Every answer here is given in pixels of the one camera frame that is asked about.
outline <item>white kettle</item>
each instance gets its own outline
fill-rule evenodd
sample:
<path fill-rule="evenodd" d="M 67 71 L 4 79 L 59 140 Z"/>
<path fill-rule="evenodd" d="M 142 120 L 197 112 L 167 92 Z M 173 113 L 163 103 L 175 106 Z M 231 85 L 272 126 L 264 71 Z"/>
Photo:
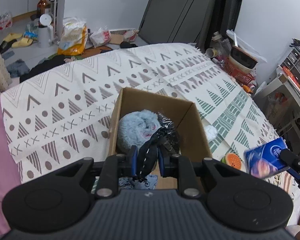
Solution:
<path fill-rule="evenodd" d="M 40 48 L 47 48 L 53 42 L 53 27 L 50 25 L 52 18 L 49 14 L 42 14 L 40 17 L 40 24 L 38 27 L 38 46 Z"/>

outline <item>blue fluffy toy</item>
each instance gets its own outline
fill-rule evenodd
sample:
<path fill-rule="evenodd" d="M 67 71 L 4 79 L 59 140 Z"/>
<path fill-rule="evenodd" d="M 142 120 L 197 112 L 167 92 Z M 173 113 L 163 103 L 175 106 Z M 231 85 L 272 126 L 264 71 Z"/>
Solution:
<path fill-rule="evenodd" d="M 142 110 L 126 114 L 119 121 L 117 146 L 128 153 L 132 145 L 138 150 L 161 127 L 157 114 Z"/>

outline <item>yellow slipper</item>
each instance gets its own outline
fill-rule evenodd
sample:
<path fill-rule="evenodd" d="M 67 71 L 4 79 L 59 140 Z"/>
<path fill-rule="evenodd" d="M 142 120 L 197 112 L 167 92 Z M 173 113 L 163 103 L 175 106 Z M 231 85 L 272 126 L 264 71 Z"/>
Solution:
<path fill-rule="evenodd" d="M 23 36 L 22 33 L 9 33 L 8 36 L 6 36 L 3 40 L 6 42 L 19 39 Z"/>
<path fill-rule="evenodd" d="M 16 41 L 15 43 L 12 44 L 12 48 L 21 48 L 21 47 L 27 47 L 31 45 L 32 39 L 28 38 L 22 38 L 20 41 Z"/>

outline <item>black strap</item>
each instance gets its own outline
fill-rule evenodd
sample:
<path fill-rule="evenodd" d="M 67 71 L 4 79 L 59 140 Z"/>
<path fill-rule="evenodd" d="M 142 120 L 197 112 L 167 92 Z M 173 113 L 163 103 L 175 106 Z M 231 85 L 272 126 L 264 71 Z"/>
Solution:
<path fill-rule="evenodd" d="M 159 139 L 165 133 L 166 130 L 164 127 L 159 128 L 139 149 L 137 158 L 137 177 L 139 180 L 145 180 L 146 176 L 151 173 L 158 158 Z"/>

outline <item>orange bottle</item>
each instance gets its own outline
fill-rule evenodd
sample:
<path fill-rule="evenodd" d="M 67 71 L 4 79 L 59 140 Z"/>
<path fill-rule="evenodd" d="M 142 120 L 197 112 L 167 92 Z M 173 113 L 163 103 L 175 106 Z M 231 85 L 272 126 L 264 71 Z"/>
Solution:
<path fill-rule="evenodd" d="M 42 5 L 42 0 L 40 0 L 37 4 L 37 18 L 40 18 L 41 16 L 41 5 Z"/>
<path fill-rule="evenodd" d="M 46 8 L 47 5 L 48 5 L 47 0 L 42 0 L 42 3 L 41 3 L 41 15 L 44 14 L 45 8 Z"/>

